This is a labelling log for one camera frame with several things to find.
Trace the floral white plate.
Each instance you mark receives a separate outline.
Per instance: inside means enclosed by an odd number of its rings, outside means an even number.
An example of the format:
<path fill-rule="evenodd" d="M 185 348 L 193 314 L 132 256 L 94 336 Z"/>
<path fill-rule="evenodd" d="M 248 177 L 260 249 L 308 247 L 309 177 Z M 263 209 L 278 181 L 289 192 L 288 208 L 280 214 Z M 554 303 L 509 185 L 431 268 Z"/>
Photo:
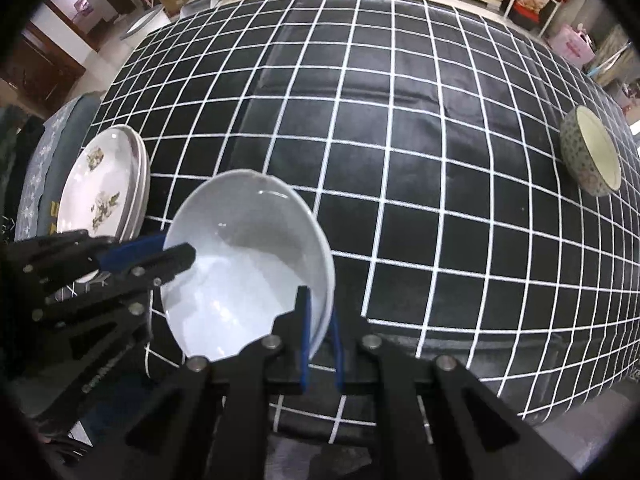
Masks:
<path fill-rule="evenodd" d="M 114 125 L 86 145 L 64 184 L 56 217 L 59 233 L 85 230 L 91 237 L 124 239 L 142 178 L 140 142 L 133 128 Z"/>

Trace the white bowl red pattern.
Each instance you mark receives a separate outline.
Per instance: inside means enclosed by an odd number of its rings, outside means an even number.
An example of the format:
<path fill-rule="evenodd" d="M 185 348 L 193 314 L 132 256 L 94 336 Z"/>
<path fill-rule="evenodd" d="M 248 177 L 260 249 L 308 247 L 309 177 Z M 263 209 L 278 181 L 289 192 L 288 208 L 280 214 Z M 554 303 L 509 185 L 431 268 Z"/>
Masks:
<path fill-rule="evenodd" d="M 193 266 L 160 289 L 171 335 L 186 356 L 235 356 L 268 335 L 305 286 L 279 258 L 252 247 L 255 172 L 231 170 L 200 185 L 166 233 L 165 248 L 189 243 L 196 250 Z"/>

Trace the pink petal white plate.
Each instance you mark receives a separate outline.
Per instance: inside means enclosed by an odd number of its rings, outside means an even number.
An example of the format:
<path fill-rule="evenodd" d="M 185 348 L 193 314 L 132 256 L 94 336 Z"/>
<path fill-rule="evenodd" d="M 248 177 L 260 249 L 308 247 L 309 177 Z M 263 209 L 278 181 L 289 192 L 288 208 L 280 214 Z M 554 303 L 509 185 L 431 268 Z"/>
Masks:
<path fill-rule="evenodd" d="M 136 130 L 127 125 L 123 125 L 122 128 L 132 134 L 132 138 L 137 145 L 138 156 L 138 176 L 134 187 L 134 199 L 120 237 L 122 242 L 128 242 L 128 240 L 136 238 L 142 228 L 146 206 L 148 206 L 149 201 L 151 175 L 149 154 L 146 151 L 142 137 Z"/>

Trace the plain white bowl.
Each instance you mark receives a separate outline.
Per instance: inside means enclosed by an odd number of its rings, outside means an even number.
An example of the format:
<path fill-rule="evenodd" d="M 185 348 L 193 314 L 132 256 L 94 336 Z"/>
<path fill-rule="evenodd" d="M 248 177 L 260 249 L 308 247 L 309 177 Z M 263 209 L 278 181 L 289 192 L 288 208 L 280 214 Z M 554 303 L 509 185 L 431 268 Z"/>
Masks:
<path fill-rule="evenodd" d="M 333 312 L 335 266 L 326 234 L 308 204 L 292 186 L 255 172 L 252 182 L 258 209 L 252 247 L 279 258 L 311 293 L 309 355 L 326 336 Z"/>

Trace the green floral bowl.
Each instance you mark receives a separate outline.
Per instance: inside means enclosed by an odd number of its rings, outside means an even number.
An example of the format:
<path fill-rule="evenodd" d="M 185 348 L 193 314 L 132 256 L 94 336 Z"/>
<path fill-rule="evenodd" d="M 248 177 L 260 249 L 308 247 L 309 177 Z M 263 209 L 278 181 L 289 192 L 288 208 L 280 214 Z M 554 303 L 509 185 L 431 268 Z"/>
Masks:
<path fill-rule="evenodd" d="M 582 190 L 593 197 L 620 190 L 618 151 L 603 122 L 590 108 L 579 105 L 565 115 L 560 145 L 567 171 Z"/>

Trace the grey embroidered chair cover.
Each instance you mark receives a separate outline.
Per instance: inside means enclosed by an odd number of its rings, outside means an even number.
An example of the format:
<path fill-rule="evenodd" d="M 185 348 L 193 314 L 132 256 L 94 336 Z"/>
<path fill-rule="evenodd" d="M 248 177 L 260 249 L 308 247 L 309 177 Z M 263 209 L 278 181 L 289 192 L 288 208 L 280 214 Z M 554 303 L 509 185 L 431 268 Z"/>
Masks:
<path fill-rule="evenodd" d="M 101 92 L 85 93 L 64 104 L 44 122 L 43 135 L 27 165 L 14 240 L 56 231 L 64 184 L 101 101 Z"/>

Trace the black garment on chair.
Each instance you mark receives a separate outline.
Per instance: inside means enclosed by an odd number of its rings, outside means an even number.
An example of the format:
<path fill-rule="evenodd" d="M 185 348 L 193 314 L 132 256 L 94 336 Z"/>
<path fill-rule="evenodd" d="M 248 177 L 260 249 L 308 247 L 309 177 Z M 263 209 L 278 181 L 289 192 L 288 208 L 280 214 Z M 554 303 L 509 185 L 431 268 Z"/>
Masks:
<path fill-rule="evenodd" d="M 27 167 L 44 125 L 21 107 L 1 107 L 1 239 L 14 240 Z"/>

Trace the white grey bucket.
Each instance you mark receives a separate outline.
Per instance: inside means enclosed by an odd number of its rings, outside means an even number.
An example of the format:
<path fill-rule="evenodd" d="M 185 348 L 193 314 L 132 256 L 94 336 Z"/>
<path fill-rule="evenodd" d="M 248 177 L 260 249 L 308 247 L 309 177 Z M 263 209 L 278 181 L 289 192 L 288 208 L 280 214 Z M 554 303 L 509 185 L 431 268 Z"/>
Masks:
<path fill-rule="evenodd" d="M 159 4 L 147 10 L 140 18 L 137 18 L 119 39 L 125 41 L 127 44 L 136 46 L 151 32 L 155 32 L 157 29 L 161 29 L 170 24 L 171 20 L 165 8 Z"/>

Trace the black white checked tablecloth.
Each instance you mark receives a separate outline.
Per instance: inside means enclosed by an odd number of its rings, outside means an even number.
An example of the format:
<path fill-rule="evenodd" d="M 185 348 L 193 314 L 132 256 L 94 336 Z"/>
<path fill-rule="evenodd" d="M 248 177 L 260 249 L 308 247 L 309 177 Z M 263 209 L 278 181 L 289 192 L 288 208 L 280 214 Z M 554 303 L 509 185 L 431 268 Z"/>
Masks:
<path fill-rule="evenodd" d="M 583 105 L 622 185 L 562 159 Z M 517 30 L 428 0 L 241 0 L 145 38 L 91 131 L 151 159 L 143 227 L 230 169 L 292 185 L 326 232 L 336 302 L 418 358 L 450 352 L 529 422 L 639 363 L 639 157 L 620 107 Z"/>

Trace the pink shopping bag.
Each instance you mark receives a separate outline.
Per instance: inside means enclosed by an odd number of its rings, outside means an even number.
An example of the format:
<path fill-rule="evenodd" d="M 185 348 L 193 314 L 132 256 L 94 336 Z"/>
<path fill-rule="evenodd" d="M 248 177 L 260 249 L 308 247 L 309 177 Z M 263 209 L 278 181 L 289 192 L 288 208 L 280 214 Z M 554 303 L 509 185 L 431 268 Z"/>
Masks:
<path fill-rule="evenodd" d="M 592 40 L 582 23 L 579 23 L 576 28 L 570 25 L 563 25 L 548 40 L 548 43 L 555 54 L 577 68 L 583 68 L 596 56 L 593 51 Z"/>

